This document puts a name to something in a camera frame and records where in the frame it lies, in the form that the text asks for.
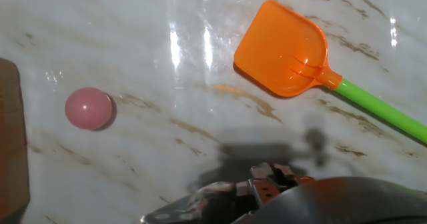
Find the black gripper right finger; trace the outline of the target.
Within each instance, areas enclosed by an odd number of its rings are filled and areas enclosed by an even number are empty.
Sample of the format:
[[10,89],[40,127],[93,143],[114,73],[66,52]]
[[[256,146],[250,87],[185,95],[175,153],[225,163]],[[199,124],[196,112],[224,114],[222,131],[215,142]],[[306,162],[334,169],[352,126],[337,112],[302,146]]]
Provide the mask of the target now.
[[306,183],[314,182],[313,177],[297,176],[290,167],[285,165],[273,164],[274,176],[277,184],[286,187],[295,187]]

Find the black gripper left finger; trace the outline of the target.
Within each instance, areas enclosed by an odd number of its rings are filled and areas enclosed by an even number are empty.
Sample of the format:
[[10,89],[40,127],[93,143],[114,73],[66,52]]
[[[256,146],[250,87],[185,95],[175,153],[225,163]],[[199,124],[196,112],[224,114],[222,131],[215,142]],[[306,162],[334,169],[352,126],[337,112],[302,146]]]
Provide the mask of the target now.
[[251,168],[252,178],[239,183],[218,181],[156,211],[143,215],[142,224],[238,223],[279,194],[273,166]]

